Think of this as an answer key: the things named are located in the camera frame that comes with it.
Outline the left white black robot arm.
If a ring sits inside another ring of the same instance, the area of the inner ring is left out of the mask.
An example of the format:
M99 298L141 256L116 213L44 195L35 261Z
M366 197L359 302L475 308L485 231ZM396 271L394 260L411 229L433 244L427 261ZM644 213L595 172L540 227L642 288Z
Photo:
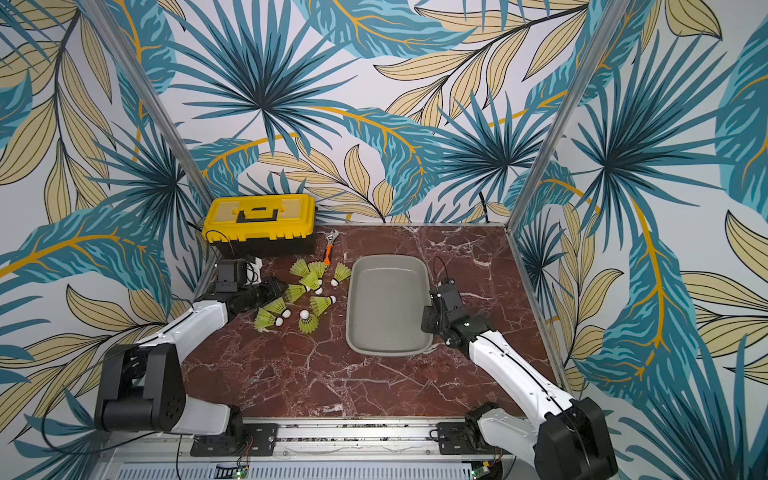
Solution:
M245 427L239 409L187 394L182 364L239 314L280 299L286 290L287 283L275 276L249 281L248 263L242 259L220 261L215 280L168 326L107 351L95 404L96 428L241 445Z

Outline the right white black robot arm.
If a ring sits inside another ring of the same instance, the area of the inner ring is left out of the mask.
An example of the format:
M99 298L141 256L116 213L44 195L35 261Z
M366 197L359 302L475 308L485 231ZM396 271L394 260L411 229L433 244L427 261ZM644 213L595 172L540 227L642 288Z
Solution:
M619 473L603 410L575 399L523 359L481 315L470 315L455 282L430 290L421 329L483 369L525 415L486 403L465 415L461 444L497 449L532 466L541 479L612 479Z

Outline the yellow-green shuttlecock one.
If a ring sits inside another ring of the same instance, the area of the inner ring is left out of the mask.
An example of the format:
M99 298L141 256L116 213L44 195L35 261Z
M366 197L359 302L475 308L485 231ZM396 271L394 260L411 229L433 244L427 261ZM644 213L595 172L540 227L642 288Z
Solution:
M348 266L342 263L338 263L335 267L333 277L330 281L331 285L333 287L339 286L342 282L350 278L351 273L352 273L352 270Z

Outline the yellow-green shuttlecock three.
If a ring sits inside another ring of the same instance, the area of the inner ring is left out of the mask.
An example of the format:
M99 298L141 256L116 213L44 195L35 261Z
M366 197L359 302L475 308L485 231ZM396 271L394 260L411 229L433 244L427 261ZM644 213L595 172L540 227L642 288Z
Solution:
M313 272L309 272L307 275L300 279L300 284L305 287L307 291L312 291L317 295L321 295L323 292L322 278L315 275Z

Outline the yellow-green shuttlecock two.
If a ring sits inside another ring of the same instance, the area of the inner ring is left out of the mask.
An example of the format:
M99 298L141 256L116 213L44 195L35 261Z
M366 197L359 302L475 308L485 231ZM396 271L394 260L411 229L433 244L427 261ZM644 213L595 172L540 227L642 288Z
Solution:
M312 296L310 298L310 309L314 316L321 316L331 306L337 302L335 296Z

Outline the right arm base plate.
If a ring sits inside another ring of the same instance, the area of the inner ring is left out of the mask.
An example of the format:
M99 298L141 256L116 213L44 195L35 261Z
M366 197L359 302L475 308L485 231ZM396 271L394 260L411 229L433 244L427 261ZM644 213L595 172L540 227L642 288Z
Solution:
M439 422L430 431L441 455L502 455L507 450L493 447L480 435L479 428L466 421Z

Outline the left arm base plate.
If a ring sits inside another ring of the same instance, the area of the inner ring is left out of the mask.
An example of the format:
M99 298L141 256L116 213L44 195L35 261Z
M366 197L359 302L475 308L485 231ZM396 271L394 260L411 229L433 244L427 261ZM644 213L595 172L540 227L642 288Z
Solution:
M276 423L249 423L230 428L220 435L193 437L192 457L253 457L273 455L279 426Z

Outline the grey plastic storage tray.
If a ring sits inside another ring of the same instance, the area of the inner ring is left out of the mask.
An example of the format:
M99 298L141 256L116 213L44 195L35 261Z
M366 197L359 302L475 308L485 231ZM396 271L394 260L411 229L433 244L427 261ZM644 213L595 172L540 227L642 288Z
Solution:
M426 264L412 256L372 255L352 268L347 296L346 340L363 355L407 357L430 348L421 329L430 304Z

